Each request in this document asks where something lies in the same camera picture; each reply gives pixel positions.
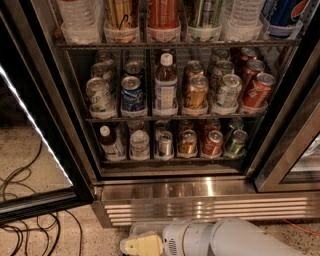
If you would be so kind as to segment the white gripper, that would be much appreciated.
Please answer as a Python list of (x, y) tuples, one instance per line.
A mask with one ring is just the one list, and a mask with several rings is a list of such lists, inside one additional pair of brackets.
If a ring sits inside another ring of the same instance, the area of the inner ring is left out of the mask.
[(214, 256), (210, 239), (213, 224), (191, 220), (175, 220), (167, 225), (161, 238), (156, 233), (132, 236), (120, 242), (120, 250), (128, 256)]

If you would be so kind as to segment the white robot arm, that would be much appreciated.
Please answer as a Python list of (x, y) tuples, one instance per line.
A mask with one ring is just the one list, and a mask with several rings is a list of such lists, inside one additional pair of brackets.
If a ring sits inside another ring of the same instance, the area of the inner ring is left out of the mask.
[(256, 225), (239, 218), (215, 223), (176, 219), (135, 223), (120, 242), (126, 256), (303, 256)]

